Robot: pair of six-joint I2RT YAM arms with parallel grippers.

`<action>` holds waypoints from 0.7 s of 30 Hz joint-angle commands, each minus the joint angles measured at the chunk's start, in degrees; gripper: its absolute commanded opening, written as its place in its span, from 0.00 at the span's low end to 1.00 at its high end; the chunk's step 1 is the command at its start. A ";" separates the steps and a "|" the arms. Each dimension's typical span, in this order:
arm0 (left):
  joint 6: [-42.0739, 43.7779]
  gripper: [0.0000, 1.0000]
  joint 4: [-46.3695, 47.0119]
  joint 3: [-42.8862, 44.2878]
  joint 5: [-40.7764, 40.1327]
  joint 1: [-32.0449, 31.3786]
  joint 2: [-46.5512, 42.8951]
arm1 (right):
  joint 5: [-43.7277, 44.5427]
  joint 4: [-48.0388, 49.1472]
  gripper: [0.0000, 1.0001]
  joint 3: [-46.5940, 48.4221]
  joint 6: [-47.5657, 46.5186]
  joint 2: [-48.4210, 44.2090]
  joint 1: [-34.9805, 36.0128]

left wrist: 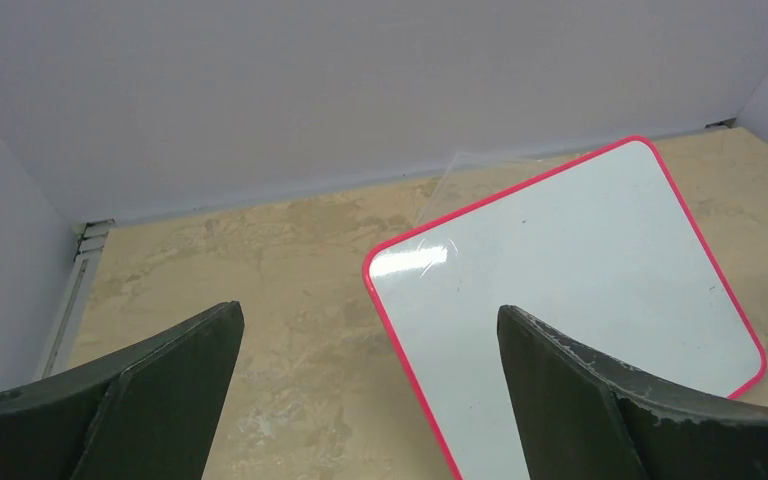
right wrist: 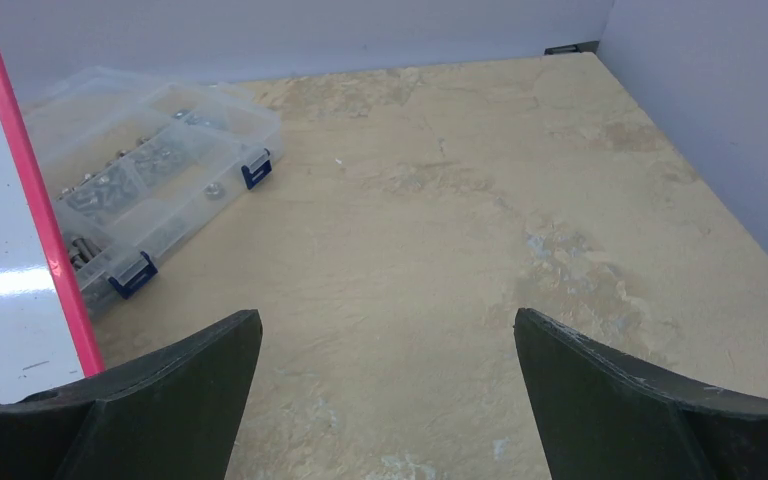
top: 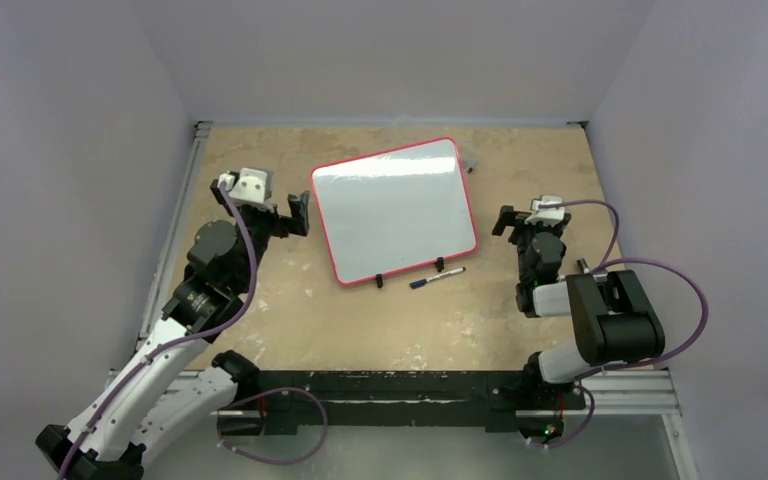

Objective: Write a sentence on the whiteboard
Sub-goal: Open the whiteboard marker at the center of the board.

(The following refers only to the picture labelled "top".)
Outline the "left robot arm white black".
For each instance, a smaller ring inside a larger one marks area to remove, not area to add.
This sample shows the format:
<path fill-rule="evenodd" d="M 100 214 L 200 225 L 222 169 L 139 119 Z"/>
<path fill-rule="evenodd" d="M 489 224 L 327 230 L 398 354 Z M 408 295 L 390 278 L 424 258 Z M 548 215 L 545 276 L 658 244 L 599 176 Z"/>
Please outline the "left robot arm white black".
<path fill-rule="evenodd" d="M 269 176 L 225 173 L 211 184 L 231 221 L 199 228 L 183 280 L 123 370 L 66 425 L 48 425 L 35 444 L 60 479 L 138 479 L 162 448 L 199 417 L 231 406 L 261 411 L 260 370 L 232 350 L 214 357 L 190 386 L 161 400 L 179 374 L 250 307 L 271 238 L 309 233 L 310 193 L 287 197 L 289 215 L 271 200 Z"/>

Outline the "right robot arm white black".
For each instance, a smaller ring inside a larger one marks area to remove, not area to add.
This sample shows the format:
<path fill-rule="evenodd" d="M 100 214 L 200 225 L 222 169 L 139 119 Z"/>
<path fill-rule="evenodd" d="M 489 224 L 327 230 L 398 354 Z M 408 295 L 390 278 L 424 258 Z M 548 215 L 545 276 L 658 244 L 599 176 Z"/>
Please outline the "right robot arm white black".
<path fill-rule="evenodd" d="M 570 391 L 593 368 L 631 364 L 660 356 L 665 333 L 637 275 L 630 270 L 561 277 L 568 213 L 541 215 L 504 205 L 492 233 L 512 230 L 516 248 L 517 309 L 528 318 L 567 316 L 573 337 L 532 354 L 511 393 L 544 407 Z"/>

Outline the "red framed whiteboard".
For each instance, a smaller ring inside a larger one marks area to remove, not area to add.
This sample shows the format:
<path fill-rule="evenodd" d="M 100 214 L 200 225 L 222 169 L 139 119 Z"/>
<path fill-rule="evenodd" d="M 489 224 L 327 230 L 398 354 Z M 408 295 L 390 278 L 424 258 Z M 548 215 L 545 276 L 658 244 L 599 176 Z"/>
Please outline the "red framed whiteboard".
<path fill-rule="evenodd" d="M 320 165 L 310 179 L 334 276 L 343 286 L 446 262 L 479 245 L 451 137 Z"/>

